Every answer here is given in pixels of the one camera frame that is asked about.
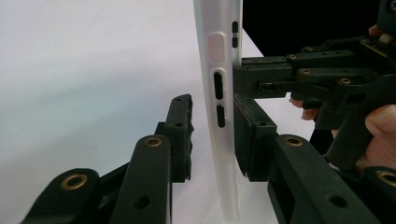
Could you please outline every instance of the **white backdrop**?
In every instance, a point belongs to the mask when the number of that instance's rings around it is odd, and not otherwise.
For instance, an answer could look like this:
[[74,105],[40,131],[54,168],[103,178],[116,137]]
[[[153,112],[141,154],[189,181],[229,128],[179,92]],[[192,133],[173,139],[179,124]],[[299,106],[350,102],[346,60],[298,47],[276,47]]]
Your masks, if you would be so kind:
[[[243,56],[261,56],[244,35]],[[24,219],[60,173],[104,175],[192,95],[191,181],[173,223],[221,224],[192,1],[0,2],[0,223]],[[309,138],[289,98],[261,101],[279,133]],[[240,223],[276,223],[266,183],[240,176]]]

